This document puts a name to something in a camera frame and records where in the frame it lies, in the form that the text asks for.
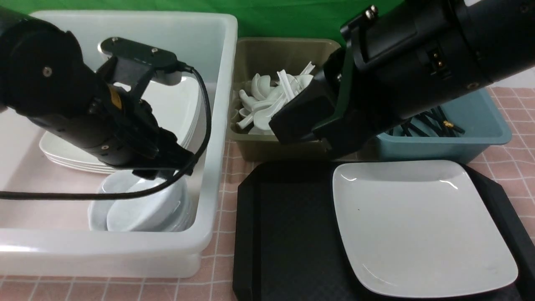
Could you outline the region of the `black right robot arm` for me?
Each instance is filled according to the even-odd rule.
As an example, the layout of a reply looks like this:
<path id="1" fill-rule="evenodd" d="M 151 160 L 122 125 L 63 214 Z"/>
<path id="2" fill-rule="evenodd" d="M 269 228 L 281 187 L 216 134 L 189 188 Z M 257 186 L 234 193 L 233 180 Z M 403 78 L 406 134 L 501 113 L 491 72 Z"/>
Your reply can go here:
<path id="1" fill-rule="evenodd" d="M 283 145 L 360 150 L 423 111 L 534 66 L 533 0 L 405 0 L 340 27 L 346 45 L 269 122 Z"/>

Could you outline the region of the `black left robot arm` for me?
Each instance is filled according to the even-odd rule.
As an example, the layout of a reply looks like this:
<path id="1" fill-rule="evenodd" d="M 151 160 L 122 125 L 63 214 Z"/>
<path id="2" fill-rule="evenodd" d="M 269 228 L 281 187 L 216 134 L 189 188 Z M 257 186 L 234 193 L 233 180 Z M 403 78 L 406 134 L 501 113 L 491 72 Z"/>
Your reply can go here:
<path id="1" fill-rule="evenodd" d="M 190 174 L 194 154 L 142 99 L 151 80 L 177 84 L 190 67 L 124 38 L 109 37 L 100 48 L 109 59 L 93 71 L 72 32 L 1 8 L 1 105 L 115 169 L 146 179 Z"/>

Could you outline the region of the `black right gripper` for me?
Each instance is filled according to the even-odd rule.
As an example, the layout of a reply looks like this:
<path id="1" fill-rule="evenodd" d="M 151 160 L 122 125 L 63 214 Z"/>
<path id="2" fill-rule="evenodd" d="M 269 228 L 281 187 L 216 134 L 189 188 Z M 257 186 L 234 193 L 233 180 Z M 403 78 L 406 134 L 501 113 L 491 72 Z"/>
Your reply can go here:
<path id="1" fill-rule="evenodd" d="M 350 51 L 340 48 L 310 84 L 273 115 L 269 126 L 279 143 L 318 141 L 334 159 L 361 151 L 401 122 L 387 99 L 357 70 Z"/>

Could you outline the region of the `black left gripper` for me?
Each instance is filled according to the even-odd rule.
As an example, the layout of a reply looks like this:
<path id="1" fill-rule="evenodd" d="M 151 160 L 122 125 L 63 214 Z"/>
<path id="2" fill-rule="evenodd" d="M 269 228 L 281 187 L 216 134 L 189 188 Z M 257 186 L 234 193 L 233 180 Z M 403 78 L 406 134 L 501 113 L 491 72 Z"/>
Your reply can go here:
<path id="1" fill-rule="evenodd" d="M 147 180 L 193 173 L 195 154 L 158 126 L 148 105 L 108 84 L 44 84 L 31 100 L 33 123 L 106 165 Z"/>

